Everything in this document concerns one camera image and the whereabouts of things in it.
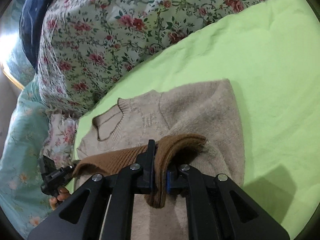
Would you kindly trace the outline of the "person's left hand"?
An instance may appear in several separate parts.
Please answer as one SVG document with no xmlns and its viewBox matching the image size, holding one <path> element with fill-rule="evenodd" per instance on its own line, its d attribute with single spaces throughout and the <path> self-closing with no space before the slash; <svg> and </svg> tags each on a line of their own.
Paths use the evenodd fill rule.
<svg viewBox="0 0 320 240">
<path fill-rule="evenodd" d="M 52 210 L 55 210 L 57 208 L 58 202 L 65 201 L 69 196 L 70 192 L 65 187 L 59 187 L 58 188 L 58 195 L 56 197 L 51 197 L 49 199 L 49 205 L 52 208 Z"/>
</svg>

